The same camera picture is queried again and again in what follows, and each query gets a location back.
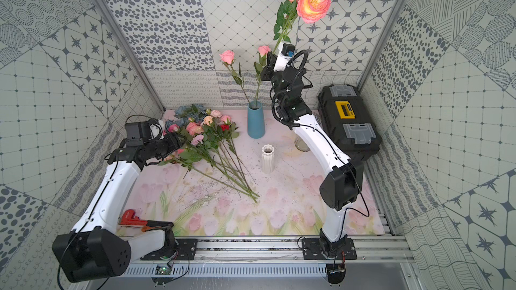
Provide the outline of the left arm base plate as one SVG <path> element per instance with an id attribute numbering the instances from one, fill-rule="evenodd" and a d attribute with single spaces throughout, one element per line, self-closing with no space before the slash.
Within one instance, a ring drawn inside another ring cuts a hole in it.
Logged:
<path id="1" fill-rule="evenodd" d="M 170 244 L 166 243 L 165 246 L 158 251 L 150 252 L 141 257 L 141 260 L 194 260 L 197 245 L 198 239 L 196 238 L 175 239 Z"/>

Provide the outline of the pink peony flower stem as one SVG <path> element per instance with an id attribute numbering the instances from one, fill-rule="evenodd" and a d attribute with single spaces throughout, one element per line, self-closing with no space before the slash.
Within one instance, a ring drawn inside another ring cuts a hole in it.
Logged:
<path id="1" fill-rule="evenodd" d="M 282 2 L 276 14 L 274 25 L 274 51 L 281 42 L 291 42 L 290 32 L 294 22 L 300 18 L 305 24 L 314 24 L 326 16 L 332 0 L 286 0 Z"/>

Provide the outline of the pink rose stem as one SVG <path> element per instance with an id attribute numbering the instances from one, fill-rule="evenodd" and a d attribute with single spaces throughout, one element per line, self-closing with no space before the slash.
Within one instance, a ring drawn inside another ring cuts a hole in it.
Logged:
<path id="1" fill-rule="evenodd" d="M 253 109 L 258 109 L 259 102 L 259 90 L 261 87 L 261 72 L 264 70 L 264 68 L 267 65 L 267 54 L 271 51 L 269 46 L 260 46 L 258 48 L 258 60 L 257 62 L 254 62 L 255 72 L 256 72 L 256 82 L 257 82 L 257 90 L 255 92 L 255 101 L 253 103 Z"/>
<path id="2" fill-rule="evenodd" d="M 231 50 L 226 50 L 222 54 L 220 54 L 220 60 L 223 63 L 223 66 L 231 73 L 231 76 L 235 83 L 243 90 L 244 96 L 248 103 L 250 103 L 250 99 L 245 91 L 245 80 L 243 75 L 241 74 L 241 64 L 238 63 L 237 69 L 235 69 L 235 53 Z"/>

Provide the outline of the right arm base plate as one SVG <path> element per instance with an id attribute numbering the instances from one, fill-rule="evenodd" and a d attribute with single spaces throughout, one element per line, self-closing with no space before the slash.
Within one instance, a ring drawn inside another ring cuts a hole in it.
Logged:
<path id="1" fill-rule="evenodd" d="M 304 260 L 356 260 L 357 253 L 353 239 L 345 235 L 340 241 L 331 243 L 322 238 L 299 239 Z"/>

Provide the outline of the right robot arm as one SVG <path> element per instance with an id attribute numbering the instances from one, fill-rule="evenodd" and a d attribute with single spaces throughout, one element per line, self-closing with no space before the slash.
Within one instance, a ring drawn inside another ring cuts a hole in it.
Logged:
<path id="1" fill-rule="evenodd" d="M 327 206 L 320 241 L 325 256 L 331 256 L 347 243 L 345 227 L 349 212 L 368 217 L 370 211 L 361 211 L 355 205 L 358 200 L 365 202 L 360 177 L 362 166 L 354 164 L 328 137 L 302 99 L 301 92 L 306 87 L 303 74 L 301 68 L 291 65 L 283 71 L 274 71 L 273 67 L 266 66 L 259 72 L 262 81 L 271 83 L 273 117 L 306 143 L 326 174 L 319 187 L 321 198 Z"/>

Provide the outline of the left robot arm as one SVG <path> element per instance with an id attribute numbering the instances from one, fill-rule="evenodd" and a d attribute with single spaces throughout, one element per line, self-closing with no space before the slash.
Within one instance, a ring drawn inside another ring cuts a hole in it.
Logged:
<path id="1" fill-rule="evenodd" d="M 181 138 L 165 132 L 165 123 L 150 118 L 128 122 L 126 138 L 107 157 L 106 174 L 81 219 L 68 234 L 56 237 L 52 251 L 59 273 L 71 283 L 124 274 L 131 262 L 150 256 L 177 255 L 173 223 L 152 221 L 150 230 L 130 240 L 116 235 L 122 211 L 142 170 L 179 150 Z"/>

